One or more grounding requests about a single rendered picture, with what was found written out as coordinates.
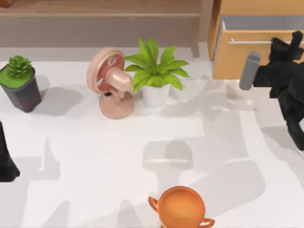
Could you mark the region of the succulent in dark pot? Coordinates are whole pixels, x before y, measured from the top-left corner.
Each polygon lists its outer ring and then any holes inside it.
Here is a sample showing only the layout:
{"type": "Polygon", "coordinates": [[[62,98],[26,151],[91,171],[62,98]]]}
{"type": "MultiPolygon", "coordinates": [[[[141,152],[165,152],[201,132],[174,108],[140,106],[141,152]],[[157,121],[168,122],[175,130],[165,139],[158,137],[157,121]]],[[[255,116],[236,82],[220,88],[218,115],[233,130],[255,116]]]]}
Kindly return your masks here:
{"type": "Polygon", "coordinates": [[[0,86],[12,104],[25,113],[33,111],[42,101],[36,71],[31,61],[23,56],[10,57],[0,69],[0,86]]]}

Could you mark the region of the orange trophy cup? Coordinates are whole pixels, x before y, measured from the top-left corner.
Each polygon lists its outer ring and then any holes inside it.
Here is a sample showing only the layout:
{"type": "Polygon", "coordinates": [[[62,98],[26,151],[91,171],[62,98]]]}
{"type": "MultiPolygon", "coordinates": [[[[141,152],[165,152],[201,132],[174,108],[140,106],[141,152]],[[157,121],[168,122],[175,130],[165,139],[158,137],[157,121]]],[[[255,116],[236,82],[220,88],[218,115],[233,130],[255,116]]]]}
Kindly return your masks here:
{"type": "Polygon", "coordinates": [[[160,228],[211,228],[215,224],[205,217],[202,197],[189,187],[171,187],[159,199],[149,197],[148,202],[158,214],[160,228]]]}

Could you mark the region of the grey pierced drawer inside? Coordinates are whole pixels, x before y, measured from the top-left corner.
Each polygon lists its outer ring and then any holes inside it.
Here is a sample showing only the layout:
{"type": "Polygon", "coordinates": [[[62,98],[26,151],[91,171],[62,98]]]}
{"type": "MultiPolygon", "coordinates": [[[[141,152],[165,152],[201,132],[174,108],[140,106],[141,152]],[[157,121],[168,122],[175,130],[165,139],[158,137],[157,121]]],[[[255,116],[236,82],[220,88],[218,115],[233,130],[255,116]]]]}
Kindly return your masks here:
{"type": "Polygon", "coordinates": [[[303,30],[304,16],[222,16],[222,30],[303,30]]]}

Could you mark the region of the green plant in white pot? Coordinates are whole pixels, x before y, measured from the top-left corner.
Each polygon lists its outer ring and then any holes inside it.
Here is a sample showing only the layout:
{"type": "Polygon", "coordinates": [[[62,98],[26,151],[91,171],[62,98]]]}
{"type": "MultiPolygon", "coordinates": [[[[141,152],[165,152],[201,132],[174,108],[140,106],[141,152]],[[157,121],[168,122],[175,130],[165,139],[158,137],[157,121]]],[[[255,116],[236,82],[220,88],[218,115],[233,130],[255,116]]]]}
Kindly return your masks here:
{"type": "Polygon", "coordinates": [[[138,44],[140,53],[124,57],[131,62],[124,70],[134,72],[133,91],[141,91],[143,100],[148,106],[162,106],[169,96],[171,87],[183,90],[179,77],[190,77],[183,69],[189,63],[175,58],[175,46],[166,48],[159,55],[159,46],[154,39],[144,42],[139,38],[138,44]]]}

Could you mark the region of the pale grey rounded box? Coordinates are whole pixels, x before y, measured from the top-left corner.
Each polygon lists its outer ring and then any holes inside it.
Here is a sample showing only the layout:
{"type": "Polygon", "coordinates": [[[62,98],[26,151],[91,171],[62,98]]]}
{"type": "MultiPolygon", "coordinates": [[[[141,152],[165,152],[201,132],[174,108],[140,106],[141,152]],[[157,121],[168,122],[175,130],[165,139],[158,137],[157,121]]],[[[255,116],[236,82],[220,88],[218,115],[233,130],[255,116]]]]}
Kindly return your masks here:
{"type": "Polygon", "coordinates": [[[257,51],[250,52],[250,54],[246,58],[241,79],[239,82],[239,88],[241,90],[246,91],[251,89],[259,68],[259,64],[260,53],[257,51]]]}

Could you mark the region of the pink desk fan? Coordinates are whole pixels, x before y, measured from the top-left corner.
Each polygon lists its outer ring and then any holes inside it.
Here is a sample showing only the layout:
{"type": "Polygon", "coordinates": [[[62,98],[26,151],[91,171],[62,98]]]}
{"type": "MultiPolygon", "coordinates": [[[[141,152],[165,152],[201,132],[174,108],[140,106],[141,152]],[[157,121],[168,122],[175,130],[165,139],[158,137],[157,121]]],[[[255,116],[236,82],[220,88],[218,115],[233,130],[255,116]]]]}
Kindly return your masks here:
{"type": "Polygon", "coordinates": [[[90,90],[100,94],[101,113],[110,119],[123,119],[134,108],[132,78],[124,71],[124,55],[114,48],[100,50],[91,60],[86,73],[90,90]]]}

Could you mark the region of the pale wooden drawer front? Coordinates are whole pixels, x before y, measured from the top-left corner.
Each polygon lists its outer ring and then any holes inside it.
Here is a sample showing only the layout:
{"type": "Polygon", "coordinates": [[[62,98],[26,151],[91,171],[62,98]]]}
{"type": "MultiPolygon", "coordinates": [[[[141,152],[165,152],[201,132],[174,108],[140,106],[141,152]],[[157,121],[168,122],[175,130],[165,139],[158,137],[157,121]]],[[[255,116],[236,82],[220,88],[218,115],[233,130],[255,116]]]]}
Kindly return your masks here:
{"type": "Polygon", "coordinates": [[[268,63],[271,44],[229,44],[235,41],[271,41],[277,37],[289,43],[293,30],[222,30],[219,34],[213,79],[240,79],[247,56],[260,53],[260,63],[268,63]]]}

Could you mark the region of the wooden cupboard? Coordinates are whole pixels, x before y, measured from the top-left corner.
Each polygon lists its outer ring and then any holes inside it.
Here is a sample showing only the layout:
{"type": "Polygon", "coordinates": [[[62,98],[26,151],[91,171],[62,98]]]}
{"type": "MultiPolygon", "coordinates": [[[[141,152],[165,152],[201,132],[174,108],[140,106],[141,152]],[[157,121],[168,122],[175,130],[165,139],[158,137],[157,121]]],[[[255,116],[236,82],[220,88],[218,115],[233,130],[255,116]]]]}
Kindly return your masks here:
{"type": "MultiPolygon", "coordinates": [[[[304,16],[304,0],[214,0],[211,24],[207,39],[209,58],[214,62],[222,31],[222,16],[304,16]]],[[[304,48],[304,38],[300,45],[304,48]]]]}

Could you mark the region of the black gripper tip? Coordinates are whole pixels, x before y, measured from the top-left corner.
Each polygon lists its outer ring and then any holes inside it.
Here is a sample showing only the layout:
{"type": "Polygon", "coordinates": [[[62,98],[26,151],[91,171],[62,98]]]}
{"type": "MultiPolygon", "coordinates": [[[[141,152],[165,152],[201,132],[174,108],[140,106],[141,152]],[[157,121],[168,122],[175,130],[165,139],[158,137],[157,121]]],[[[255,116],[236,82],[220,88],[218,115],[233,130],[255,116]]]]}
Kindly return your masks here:
{"type": "Polygon", "coordinates": [[[10,156],[0,121],[0,182],[13,182],[19,176],[20,171],[10,156]]]}

